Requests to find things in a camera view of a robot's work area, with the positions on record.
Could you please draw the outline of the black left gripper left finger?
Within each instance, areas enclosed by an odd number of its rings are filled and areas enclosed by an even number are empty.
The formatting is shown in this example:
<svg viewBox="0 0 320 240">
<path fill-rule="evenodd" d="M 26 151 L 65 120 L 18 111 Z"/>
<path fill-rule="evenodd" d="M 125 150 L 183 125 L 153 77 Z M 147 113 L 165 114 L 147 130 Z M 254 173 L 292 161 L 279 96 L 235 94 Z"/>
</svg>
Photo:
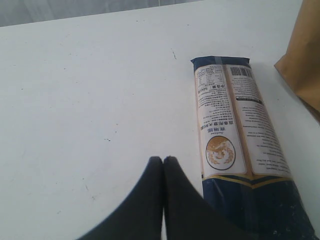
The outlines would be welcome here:
<svg viewBox="0 0 320 240">
<path fill-rule="evenodd" d="M 123 202 L 81 240 L 160 240 L 163 222 L 163 162 L 152 156 Z"/>
</svg>

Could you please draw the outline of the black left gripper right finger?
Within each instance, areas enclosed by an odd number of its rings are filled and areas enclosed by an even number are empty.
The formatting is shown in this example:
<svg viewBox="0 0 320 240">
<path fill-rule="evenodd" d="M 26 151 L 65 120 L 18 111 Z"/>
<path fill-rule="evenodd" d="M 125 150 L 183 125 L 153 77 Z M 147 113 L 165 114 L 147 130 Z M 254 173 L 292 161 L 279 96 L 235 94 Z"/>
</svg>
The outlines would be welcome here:
<svg viewBox="0 0 320 240">
<path fill-rule="evenodd" d="M 202 198 L 183 172 L 178 160 L 163 161 L 164 219 L 168 240 L 251 240 Z"/>
</svg>

